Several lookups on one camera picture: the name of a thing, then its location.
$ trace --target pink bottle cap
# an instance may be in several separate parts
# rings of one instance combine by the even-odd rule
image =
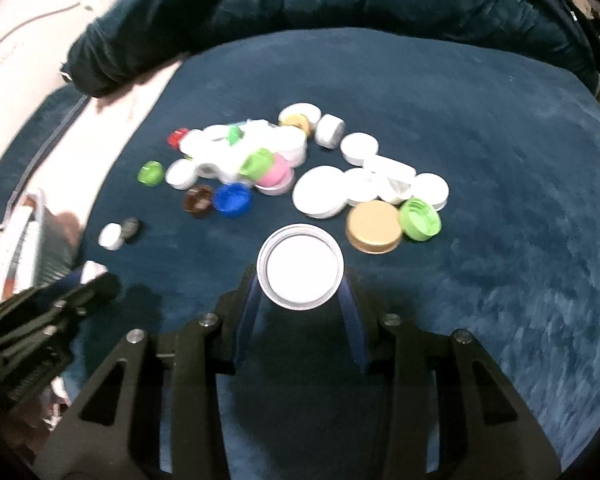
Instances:
[[[273,166],[259,181],[257,181],[260,187],[274,187],[276,184],[282,182],[282,180],[288,175],[289,163],[285,158],[276,153]]]

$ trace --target metal jar lid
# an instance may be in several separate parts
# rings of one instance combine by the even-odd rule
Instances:
[[[347,216],[346,235],[351,245],[363,253],[393,251],[402,239],[398,210],[380,200],[360,203]]]
[[[327,231],[308,224],[278,229],[262,245],[256,273],[274,303],[309,310],[331,298],[344,275],[344,259]]]

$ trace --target brown bottle cap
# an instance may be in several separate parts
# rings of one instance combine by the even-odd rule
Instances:
[[[346,234],[351,245],[363,253],[393,251],[402,238],[398,210],[380,200],[360,203],[349,211]]]
[[[204,218],[213,210],[214,190],[209,186],[194,186],[187,191],[182,208],[194,218]]]

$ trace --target gold lid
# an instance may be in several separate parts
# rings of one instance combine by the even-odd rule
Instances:
[[[402,238],[398,210],[380,200],[362,202],[349,211],[346,234],[351,245],[363,253],[393,251]]]
[[[284,121],[280,121],[280,126],[295,126],[296,128],[300,128],[307,137],[311,137],[313,133],[309,119],[302,114],[289,115]]]

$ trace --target white cap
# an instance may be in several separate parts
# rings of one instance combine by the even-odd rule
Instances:
[[[323,115],[315,127],[315,142],[332,150],[344,135],[344,121],[333,115]]]
[[[378,141],[375,137],[362,132],[349,134],[340,143],[342,156],[349,164],[362,166],[368,156],[378,152]]]
[[[109,251],[117,251],[124,243],[122,238],[122,226],[120,224],[107,224],[100,231],[98,243]]]
[[[402,184],[375,173],[372,174],[375,175],[374,183],[380,200],[398,205],[411,198],[411,187],[408,184]]]
[[[413,196],[424,200],[435,209],[440,211],[446,205],[449,197],[449,186],[441,176],[433,173],[421,173],[411,183]]]
[[[196,183],[198,174],[192,160],[181,158],[169,166],[164,180],[175,189],[189,189]]]
[[[258,186],[256,184],[256,189],[259,192],[261,192],[263,195],[269,195],[269,196],[284,195],[285,193],[289,192],[291,190],[291,188],[294,186],[295,177],[296,177],[296,175],[294,173],[294,170],[289,168],[289,171],[286,172],[286,176],[282,179],[282,181],[280,181],[279,184],[276,184],[273,187],[262,187],[262,186]]]
[[[410,185],[416,176],[416,170],[411,166],[380,155],[367,157],[363,167],[366,170],[373,171],[375,174],[407,185]]]
[[[344,172],[347,203],[356,206],[378,198],[374,174],[363,168],[352,168]]]
[[[289,105],[278,114],[278,122],[282,123],[286,118],[294,114],[304,115],[309,120],[312,130],[315,130],[315,127],[318,125],[318,121],[320,121],[320,117],[322,116],[320,108],[316,105],[309,103],[295,103]]]
[[[267,238],[258,254],[256,273],[271,301],[291,310],[309,310],[336,293],[344,275],[344,259],[328,232],[294,224]]]
[[[195,159],[196,152],[204,144],[206,144],[206,138],[202,135],[202,130],[190,130],[180,139],[179,147],[182,153]]]
[[[337,215],[347,203],[344,173],[333,166],[318,166],[307,171],[296,183],[294,206],[312,218]]]

